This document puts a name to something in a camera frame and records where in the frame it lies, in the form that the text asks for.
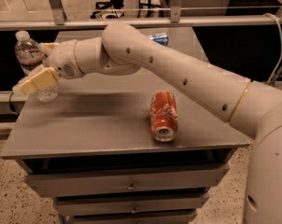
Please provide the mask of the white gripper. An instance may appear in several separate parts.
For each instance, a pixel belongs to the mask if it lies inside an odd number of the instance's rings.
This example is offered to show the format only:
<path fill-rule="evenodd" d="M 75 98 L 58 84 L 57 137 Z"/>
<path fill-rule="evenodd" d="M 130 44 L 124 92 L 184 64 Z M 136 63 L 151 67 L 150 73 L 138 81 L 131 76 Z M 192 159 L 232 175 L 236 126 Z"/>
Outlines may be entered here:
<path fill-rule="evenodd" d="M 38 66 L 27 77 L 22 78 L 12 90 L 28 95 L 55 85 L 59 77 L 73 79 L 83 77 L 75 58 L 76 40 L 62 43 L 39 43 L 39 49 L 46 55 L 44 64 Z"/>

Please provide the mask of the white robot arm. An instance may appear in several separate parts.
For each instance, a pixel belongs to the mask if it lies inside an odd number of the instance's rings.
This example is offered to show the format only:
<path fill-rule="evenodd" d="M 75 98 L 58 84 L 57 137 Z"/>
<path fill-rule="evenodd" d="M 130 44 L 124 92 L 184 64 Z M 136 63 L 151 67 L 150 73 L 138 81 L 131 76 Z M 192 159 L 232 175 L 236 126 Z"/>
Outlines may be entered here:
<path fill-rule="evenodd" d="M 101 36 L 41 47 L 47 59 L 16 85 L 33 93 L 67 76 L 127 75 L 146 68 L 253 140 L 243 224 L 282 224 L 282 90 L 160 45 L 114 22 Z"/>

